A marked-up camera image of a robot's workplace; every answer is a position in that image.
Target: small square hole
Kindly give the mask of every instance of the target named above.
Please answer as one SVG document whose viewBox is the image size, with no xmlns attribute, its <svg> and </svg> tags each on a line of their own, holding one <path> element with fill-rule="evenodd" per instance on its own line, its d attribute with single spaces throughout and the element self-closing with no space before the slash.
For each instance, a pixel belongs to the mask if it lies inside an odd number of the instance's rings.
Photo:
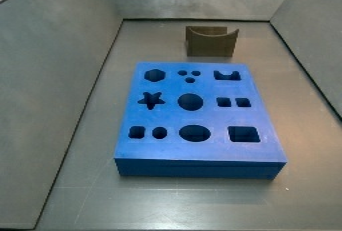
<svg viewBox="0 0 342 231">
<path fill-rule="evenodd" d="M 219 107 L 231 107 L 230 98 L 217 98 Z"/>
<path fill-rule="evenodd" d="M 251 107 L 251 102 L 247 98 L 237 98 L 235 101 L 238 107 Z"/>
<path fill-rule="evenodd" d="M 144 137 L 144 127 L 143 126 L 132 126 L 130 129 L 128 137 L 131 139 L 142 139 Z"/>
<path fill-rule="evenodd" d="M 233 142 L 261 142 L 259 134 L 255 127 L 230 126 L 230 140 Z"/>
</svg>

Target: star-shaped hole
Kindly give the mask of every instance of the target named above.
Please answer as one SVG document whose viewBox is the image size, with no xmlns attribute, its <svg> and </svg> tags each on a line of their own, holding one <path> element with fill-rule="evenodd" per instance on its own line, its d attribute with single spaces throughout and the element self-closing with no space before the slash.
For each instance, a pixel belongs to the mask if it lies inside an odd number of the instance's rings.
<svg viewBox="0 0 342 231">
<path fill-rule="evenodd" d="M 150 92 L 144 92 L 144 98 L 138 101 L 139 104 L 146 104 L 147 109 L 152 110 L 156 104 L 165 104 L 166 102 L 159 98 L 162 96 L 162 92 L 151 94 Z"/>
</svg>

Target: gray floor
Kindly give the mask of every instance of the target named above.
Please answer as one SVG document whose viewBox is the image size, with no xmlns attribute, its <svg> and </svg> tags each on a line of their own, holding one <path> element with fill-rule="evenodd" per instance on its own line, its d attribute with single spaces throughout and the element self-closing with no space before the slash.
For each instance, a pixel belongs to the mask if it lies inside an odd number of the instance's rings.
<svg viewBox="0 0 342 231">
<path fill-rule="evenodd" d="M 234 58 L 187 58 L 186 25 L 239 28 Z M 290 160 L 274 181 L 119 176 L 112 152 L 142 60 L 249 64 Z M 38 228 L 341 229 L 341 128 L 267 23 L 124 22 Z"/>
</svg>

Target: brown object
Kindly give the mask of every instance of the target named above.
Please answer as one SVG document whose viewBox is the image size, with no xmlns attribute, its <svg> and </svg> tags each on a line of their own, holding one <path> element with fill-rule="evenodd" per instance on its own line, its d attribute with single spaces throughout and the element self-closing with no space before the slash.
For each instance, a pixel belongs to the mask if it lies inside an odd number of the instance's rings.
<svg viewBox="0 0 342 231">
<path fill-rule="evenodd" d="M 239 29 L 227 34 L 227 27 L 186 27 L 187 56 L 231 57 Z"/>
</svg>

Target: blue foam block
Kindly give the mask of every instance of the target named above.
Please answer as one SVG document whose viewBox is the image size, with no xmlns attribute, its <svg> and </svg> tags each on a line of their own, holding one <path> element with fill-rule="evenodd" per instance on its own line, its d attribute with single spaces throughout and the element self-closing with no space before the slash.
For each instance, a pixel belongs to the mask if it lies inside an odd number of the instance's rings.
<svg viewBox="0 0 342 231">
<path fill-rule="evenodd" d="M 287 159 L 247 66 L 140 62 L 114 158 L 120 175 L 273 179 Z"/>
</svg>

